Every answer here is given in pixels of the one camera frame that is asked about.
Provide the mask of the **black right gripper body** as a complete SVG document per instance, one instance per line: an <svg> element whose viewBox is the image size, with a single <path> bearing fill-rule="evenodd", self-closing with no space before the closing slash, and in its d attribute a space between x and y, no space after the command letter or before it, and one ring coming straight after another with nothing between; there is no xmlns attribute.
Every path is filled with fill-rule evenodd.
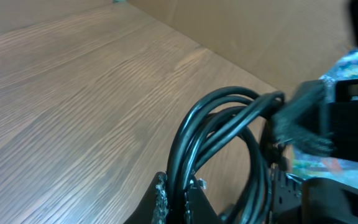
<svg viewBox="0 0 358 224"><path fill-rule="evenodd" d="M328 104L331 157L358 162L358 79L338 81Z"/></svg>

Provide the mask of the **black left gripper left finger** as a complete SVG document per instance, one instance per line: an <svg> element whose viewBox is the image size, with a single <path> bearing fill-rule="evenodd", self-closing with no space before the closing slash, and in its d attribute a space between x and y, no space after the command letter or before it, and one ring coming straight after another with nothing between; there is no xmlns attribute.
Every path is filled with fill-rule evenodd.
<svg viewBox="0 0 358 224"><path fill-rule="evenodd" d="M157 172L137 208L124 224L163 224L168 215L166 175Z"/></svg>

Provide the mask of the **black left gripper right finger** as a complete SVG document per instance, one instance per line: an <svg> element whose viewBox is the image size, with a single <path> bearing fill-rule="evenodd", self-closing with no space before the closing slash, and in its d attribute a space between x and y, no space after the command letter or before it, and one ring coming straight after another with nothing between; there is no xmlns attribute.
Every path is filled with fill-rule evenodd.
<svg viewBox="0 0 358 224"><path fill-rule="evenodd" d="M215 224L219 218L205 196L199 181L193 177L185 192L184 223Z"/></svg>

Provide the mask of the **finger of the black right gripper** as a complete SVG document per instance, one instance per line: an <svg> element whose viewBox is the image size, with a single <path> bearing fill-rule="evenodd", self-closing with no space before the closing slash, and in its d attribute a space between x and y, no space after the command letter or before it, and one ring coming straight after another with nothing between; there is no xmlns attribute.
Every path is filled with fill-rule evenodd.
<svg viewBox="0 0 358 224"><path fill-rule="evenodd" d="M321 80L302 83L294 96L272 116L279 141L329 142L329 108Z"/></svg>
<svg viewBox="0 0 358 224"><path fill-rule="evenodd" d="M312 133L281 134L278 140L294 145L304 153L314 156L329 157L334 150L334 144L330 139Z"/></svg>

